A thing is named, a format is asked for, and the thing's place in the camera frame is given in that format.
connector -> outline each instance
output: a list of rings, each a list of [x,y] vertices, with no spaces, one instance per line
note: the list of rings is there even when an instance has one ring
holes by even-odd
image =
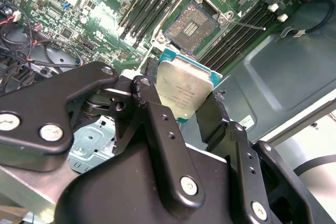
[[[18,22],[21,17],[22,17],[22,13],[19,11],[19,10],[16,10],[14,13],[13,13],[13,22]]]

motherboard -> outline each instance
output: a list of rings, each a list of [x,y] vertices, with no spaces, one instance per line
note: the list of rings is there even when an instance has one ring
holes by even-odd
[[[3,0],[30,19],[36,39],[62,40],[87,61],[137,69],[168,48],[226,73],[303,0]],[[0,10],[8,15],[9,10]],[[70,55],[62,44],[55,47]]]

hole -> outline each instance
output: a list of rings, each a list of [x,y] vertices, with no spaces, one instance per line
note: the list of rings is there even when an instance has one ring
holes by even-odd
[[[47,73],[48,73],[48,71],[47,71],[47,70],[45,70],[45,69],[41,69],[41,70],[40,70],[40,73],[41,73],[41,74],[47,74]]]
[[[150,86],[150,85],[151,85],[151,83],[149,82],[149,80],[146,79],[146,78],[142,78],[142,79],[141,79],[141,82],[142,82],[143,84],[147,85],[147,86]]]
[[[170,139],[175,139],[175,135],[174,135],[173,132],[168,132],[168,137],[169,137]]]
[[[125,104],[123,102],[117,102],[114,108],[116,111],[122,111],[125,108]]]
[[[255,174],[255,173],[256,173],[256,171],[255,171],[252,167],[250,167],[250,172],[251,172],[252,174]]]

green circuit board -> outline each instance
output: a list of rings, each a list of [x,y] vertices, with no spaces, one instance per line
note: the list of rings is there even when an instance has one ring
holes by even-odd
[[[113,66],[117,71],[123,69],[137,68],[144,56],[149,52],[151,43],[153,43],[153,32],[158,24],[165,18],[160,29],[164,32],[169,25],[176,20],[183,8],[189,4],[190,0],[165,0],[166,3],[162,10],[151,7],[154,1],[148,1],[148,8],[153,8],[148,12],[148,18],[142,17],[146,13],[146,8],[142,8],[138,3],[144,0],[78,0],[75,4],[69,5],[66,0],[5,0],[21,7],[31,19],[33,27],[41,26],[37,32],[43,37],[60,39],[71,43],[87,61],[104,61]],[[240,21],[260,0],[207,0],[216,9],[217,14],[232,11],[233,20]],[[276,0],[283,11],[290,15],[301,4],[300,0]],[[200,8],[206,10],[205,4],[200,4]],[[121,21],[127,20],[127,17],[138,16],[138,23],[134,26],[148,25],[142,36],[141,42],[134,46],[135,38],[121,37],[124,27],[120,26]],[[207,52],[211,50],[220,39],[228,34],[232,26],[221,29],[219,26],[202,37],[196,49],[193,51],[193,58],[203,59]],[[249,47],[240,59],[253,49],[267,35],[276,29],[272,26],[262,34]],[[62,50],[72,54],[67,48]],[[150,57],[157,57],[156,54],[149,54]]]

sticker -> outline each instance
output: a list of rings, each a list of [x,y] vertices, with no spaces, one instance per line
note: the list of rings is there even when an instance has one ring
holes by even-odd
[[[239,122],[239,124],[244,127],[245,130],[248,130],[249,128],[251,128],[253,125],[255,125],[253,118],[251,115],[248,115],[247,117],[245,117],[243,120],[241,120]]]
[[[10,220],[5,220],[5,219],[0,220],[0,224],[12,224],[12,223],[13,222]]]

